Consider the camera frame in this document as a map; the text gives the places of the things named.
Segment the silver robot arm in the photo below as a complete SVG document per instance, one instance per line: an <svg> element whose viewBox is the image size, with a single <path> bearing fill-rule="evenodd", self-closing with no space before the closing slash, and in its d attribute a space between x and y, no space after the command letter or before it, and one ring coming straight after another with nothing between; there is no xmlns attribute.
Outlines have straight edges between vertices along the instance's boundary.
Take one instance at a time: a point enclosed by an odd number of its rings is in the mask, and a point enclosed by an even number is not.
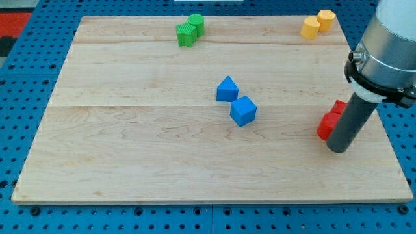
<svg viewBox="0 0 416 234"><path fill-rule="evenodd" d="M369 103L404 108L415 103L415 0L381 0L355 50L345 77Z"/></svg>

